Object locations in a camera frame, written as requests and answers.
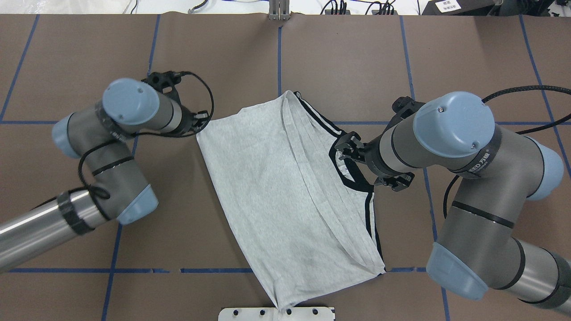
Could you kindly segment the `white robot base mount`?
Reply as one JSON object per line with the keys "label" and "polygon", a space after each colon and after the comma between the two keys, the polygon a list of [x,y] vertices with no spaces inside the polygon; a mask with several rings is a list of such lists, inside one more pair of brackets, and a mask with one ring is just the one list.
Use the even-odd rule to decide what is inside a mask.
{"label": "white robot base mount", "polygon": [[292,307],[279,310],[274,307],[224,308],[219,321],[336,321],[332,307]]}

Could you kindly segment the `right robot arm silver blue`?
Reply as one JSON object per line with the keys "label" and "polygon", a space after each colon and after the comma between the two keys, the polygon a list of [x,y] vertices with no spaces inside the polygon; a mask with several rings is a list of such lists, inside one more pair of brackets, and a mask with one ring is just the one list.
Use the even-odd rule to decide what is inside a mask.
{"label": "right robot arm silver blue", "polygon": [[395,116],[378,137],[363,143],[346,133],[335,149],[394,191],[410,186],[414,170],[431,166],[459,176],[426,265],[430,278],[466,299],[494,289],[570,315],[570,260],[513,237],[524,203],[559,187],[559,154],[498,125],[485,100],[465,91],[427,103],[401,97],[392,108]]}

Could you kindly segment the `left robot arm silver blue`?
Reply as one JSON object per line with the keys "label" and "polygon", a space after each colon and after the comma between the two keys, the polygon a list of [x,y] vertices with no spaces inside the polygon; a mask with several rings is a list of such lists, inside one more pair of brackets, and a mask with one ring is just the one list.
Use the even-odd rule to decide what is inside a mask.
{"label": "left robot arm silver blue", "polygon": [[[210,110],[192,112],[180,101],[176,86],[185,76],[205,86]],[[155,211],[157,196],[127,142],[139,136],[195,136],[214,110],[212,91],[196,73],[153,72],[142,80],[114,80],[92,107],[57,122],[52,140],[78,159],[80,186],[1,225],[1,272],[109,221],[129,224]]]}

